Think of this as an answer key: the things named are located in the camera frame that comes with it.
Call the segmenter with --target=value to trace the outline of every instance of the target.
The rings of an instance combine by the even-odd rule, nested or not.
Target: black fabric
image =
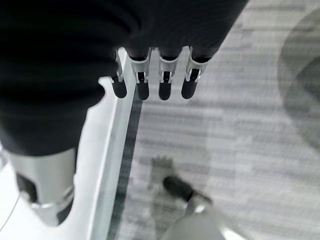
[[[0,140],[13,153],[76,147],[114,76],[114,49],[219,49],[247,0],[29,0],[0,5]],[[147,84],[139,95],[146,99]]]

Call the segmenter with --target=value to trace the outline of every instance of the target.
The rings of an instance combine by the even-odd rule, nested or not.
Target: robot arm
[[[10,1],[0,28],[0,141],[22,196],[48,225],[68,216],[88,108],[111,76],[125,97],[118,47],[132,61],[138,95],[149,96],[151,47],[160,51],[159,96],[170,97],[179,53],[190,46],[182,97],[195,93],[247,0]]]

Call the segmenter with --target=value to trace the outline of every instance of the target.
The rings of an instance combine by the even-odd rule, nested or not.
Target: striped carpet
[[[195,96],[133,102],[108,240],[158,240],[184,213],[161,180],[206,192],[255,240],[320,239],[320,2],[251,0]]]

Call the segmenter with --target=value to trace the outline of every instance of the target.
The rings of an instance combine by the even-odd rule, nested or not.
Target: white surface
[[[124,49],[119,51],[119,55],[124,64],[126,60]],[[104,207],[110,208],[109,212],[112,213],[122,160],[122,152],[117,151],[123,151],[125,141],[122,139],[125,139],[127,133],[135,85],[127,85],[129,93],[127,97],[117,99],[107,77],[101,78],[99,82],[103,85],[106,94],[99,104],[90,108],[87,114],[79,145],[77,173],[74,177],[75,198],[68,218],[58,227],[48,227],[34,215],[27,203],[19,199],[9,221],[0,232],[1,240],[90,239],[102,179],[107,180],[107,187],[110,187],[110,190],[103,190],[108,191],[110,198],[110,203],[106,202]],[[119,111],[119,109],[129,109],[129,112]],[[122,126],[122,128],[117,127],[116,132],[115,122],[117,126],[119,124]],[[116,142],[116,149],[112,147],[113,141]],[[106,172],[105,167],[108,168],[107,173],[110,173],[110,176],[102,176]],[[10,214],[17,197],[14,172],[12,166],[7,164],[0,175],[0,227]],[[105,219],[110,217],[111,214],[104,216]]]

